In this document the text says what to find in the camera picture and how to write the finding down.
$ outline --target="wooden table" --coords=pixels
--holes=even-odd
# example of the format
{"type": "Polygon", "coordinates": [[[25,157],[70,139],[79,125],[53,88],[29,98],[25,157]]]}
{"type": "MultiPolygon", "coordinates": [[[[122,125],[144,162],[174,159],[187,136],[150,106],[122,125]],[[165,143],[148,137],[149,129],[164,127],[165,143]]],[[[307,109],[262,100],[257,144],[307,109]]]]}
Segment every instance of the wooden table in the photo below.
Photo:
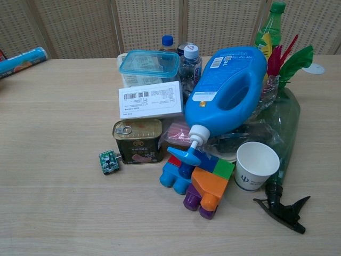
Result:
{"type": "Polygon", "coordinates": [[[0,80],[0,255],[337,255],[341,252],[341,55],[288,85],[301,104],[282,202],[310,195],[300,235],[230,182],[213,220],[159,183],[164,162],[105,176],[117,151],[115,59],[49,60],[0,80]]]}

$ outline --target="white paper cup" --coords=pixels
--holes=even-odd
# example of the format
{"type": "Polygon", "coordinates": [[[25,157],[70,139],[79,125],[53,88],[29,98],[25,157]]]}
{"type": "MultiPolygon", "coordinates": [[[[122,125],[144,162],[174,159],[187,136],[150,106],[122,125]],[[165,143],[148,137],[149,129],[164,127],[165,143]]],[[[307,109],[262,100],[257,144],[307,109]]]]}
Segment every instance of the white paper cup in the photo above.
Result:
{"type": "Polygon", "coordinates": [[[234,180],[245,191],[256,191],[279,168],[279,157],[269,146],[246,142],[237,150],[234,180]]]}

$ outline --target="wicker partition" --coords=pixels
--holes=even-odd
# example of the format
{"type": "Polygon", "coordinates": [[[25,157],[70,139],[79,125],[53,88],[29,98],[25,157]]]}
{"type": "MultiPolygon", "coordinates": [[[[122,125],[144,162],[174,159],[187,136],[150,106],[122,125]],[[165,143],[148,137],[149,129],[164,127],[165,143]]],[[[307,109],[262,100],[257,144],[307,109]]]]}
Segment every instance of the wicker partition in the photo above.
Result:
{"type": "MultiPolygon", "coordinates": [[[[341,54],[340,0],[285,0],[282,44],[293,52],[341,54]]],[[[193,42],[200,55],[249,45],[272,0],[0,0],[0,48],[8,57],[36,46],[52,58],[112,58],[157,50],[164,34],[193,42]]]]}
{"type": "Polygon", "coordinates": [[[9,57],[40,44],[34,24],[20,0],[0,0],[0,48],[9,57]]]}
{"type": "Polygon", "coordinates": [[[285,0],[282,44],[288,47],[296,34],[292,52],[312,44],[315,54],[335,54],[341,44],[340,0],[285,0]]]}
{"type": "Polygon", "coordinates": [[[187,41],[196,43],[203,56],[249,45],[261,1],[188,0],[187,41]]]}
{"type": "Polygon", "coordinates": [[[113,58],[118,54],[108,1],[34,0],[60,59],[113,58]]]}
{"type": "Polygon", "coordinates": [[[124,51],[157,50],[162,35],[179,37],[179,0],[116,0],[124,51]]]}

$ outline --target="green toy block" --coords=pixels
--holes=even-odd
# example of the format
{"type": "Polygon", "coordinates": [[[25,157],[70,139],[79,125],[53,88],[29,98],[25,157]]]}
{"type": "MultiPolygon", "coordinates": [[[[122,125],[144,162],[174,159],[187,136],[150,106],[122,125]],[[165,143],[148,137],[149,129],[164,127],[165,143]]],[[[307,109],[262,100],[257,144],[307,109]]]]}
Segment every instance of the green toy block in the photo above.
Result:
{"type": "Polygon", "coordinates": [[[226,160],[219,159],[216,166],[214,167],[213,174],[225,180],[229,180],[233,172],[233,169],[234,169],[234,164],[226,160]]]}

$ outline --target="plastic bag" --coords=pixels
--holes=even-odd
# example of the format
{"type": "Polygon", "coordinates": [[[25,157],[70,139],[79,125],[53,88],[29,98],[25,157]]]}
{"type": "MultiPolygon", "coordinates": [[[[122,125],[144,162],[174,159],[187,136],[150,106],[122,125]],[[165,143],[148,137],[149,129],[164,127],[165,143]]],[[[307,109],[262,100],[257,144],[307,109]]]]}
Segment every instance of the plastic bag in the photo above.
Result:
{"type": "Polygon", "coordinates": [[[184,117],[165,120],[163,122],[163,131],[164,133],[159,139],[158,147],[160,147],[164,141],[183,147],[189,147],[191,145],[190,137],[188,136],[190,128],[184,117]]]}
{"type": "Polygon", "coordinates": [[[280,76],[269,76],[267,78],[267,80],[263,84],[263,90],[258,105],[248,120],[253,120],[259,115],[262,110],[268,108],[269,106],[271,106],[271,104],[273,104],[278,92],[279,79],[280,76]]]}
{"type": "MultiPolygon", "coordinates": [[[[183,117],[171,120],[167,126],[168,128],[161,135],[159,145],[164,141],[184,147],[191,145],[188,136],[190,128],[183,117]]],[[[244,123],[229,133],[210,138],[205,145],[198,149],[233,162],[239,146],[248,141],[258,141],[271,146],[280,143],[281,138],[264,120],[259,120],[244,123]]]]}

